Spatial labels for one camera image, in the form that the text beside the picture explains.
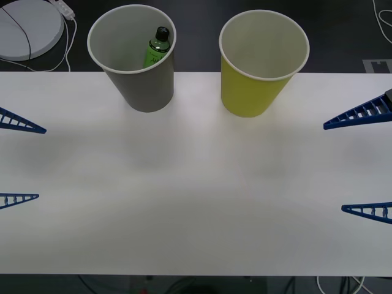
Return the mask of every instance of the green bottle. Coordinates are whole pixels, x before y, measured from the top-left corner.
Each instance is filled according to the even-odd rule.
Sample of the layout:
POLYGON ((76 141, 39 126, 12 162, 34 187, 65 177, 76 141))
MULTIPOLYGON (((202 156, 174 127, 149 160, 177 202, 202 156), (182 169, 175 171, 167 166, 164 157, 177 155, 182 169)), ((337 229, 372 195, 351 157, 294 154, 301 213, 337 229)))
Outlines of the green bottle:
POLYGON ((153 66, 160 61, 168 53, 170 44, 168 41, 169 30, 163 26, 157 29, 155 38, 152 38, 148 43, 146 50, 145 62, 143 68, 153 66))

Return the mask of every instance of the gray paper cup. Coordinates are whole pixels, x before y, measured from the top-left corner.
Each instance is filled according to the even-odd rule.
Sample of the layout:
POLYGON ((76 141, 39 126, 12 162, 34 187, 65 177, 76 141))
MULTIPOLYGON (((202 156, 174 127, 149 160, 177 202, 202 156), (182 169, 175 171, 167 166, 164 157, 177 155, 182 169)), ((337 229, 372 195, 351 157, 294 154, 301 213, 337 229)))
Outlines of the gray paper cup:
POLYGON ((176 37, 172 20, 159 9, 126 5, 105 13, 93 24, 87 48, 132 108, 153 112, 173 97, 176 37), (170 50, 162 60, 144 69, 148 42, 159 26, 170 31, 170 50))

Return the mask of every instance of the bottle cap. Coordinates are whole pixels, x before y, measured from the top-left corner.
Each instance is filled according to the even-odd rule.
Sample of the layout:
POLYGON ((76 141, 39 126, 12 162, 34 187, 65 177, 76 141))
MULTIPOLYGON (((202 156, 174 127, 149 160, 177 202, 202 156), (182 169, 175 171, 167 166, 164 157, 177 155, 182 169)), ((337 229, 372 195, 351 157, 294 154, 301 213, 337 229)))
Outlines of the bottle cap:
POLYGON ((157 29, 157 33, 155 35, 155 38, 161 42, 166 42, 167 39, 169 38, 169 30, 165 28, 164 26, 160 26, 157 29))

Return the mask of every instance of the paper cup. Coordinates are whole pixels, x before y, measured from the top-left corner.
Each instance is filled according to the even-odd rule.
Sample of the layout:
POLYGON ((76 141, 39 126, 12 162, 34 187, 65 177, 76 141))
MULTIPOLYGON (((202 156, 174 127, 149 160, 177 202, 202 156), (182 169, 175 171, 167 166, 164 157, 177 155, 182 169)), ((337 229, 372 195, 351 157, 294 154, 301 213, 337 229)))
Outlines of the paper cup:
POLYGON ((262 114, 309 57, 309 41, 291 18, 251 10, 230 19, 219 36, 222 102, 242 117, 262 114))
POLYGON ((102 15, 87 38, 88 52, 136 110, 160 110, 173 97, 173 50, 176 28, 159 9, 145 5, 127 5, 102 15), (143 69, 148 42, 159 26, 169 29, 171 48, 153 66, 143 69))

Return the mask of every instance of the blue ladder-like bracket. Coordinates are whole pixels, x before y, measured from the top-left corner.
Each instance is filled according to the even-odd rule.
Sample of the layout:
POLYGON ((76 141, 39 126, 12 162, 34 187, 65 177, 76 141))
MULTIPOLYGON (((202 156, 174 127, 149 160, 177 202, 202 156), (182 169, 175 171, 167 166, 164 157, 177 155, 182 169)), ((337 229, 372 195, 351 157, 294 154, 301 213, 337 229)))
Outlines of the blue ladder-like bracket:
POLYGON ((34 124, 33 122, 1 107, 0 128, 9 130, 22 130, 24 132, 32 132, 38 134, 44 134, 47 132, 47 130, 45 130, 43 127, 40 127, 37 124, 34 124))
POLYGON ((0 193, 0 209, 26 203, 37 199, 38 194, 7 194, 0 193))
POLYGON ((342 211, 345 213, 354 214, 356 216, 361 216, 367 219, 372 219, 378 222, 385 222, 392 225, 392 213, 390 214, 391 218, 389 218, 388 208, 392 208, 392 202, 342 205, 342 211), (366 211, 364 211, 364 209, 371 209, 370 213, 367 213, 366 211), (381 210, 380 214, 382 214, 382 216, 375 215, 377 209, 381 210))
POLYGON ((392 121, 392 89, 324 123, 324 129, 392 121))

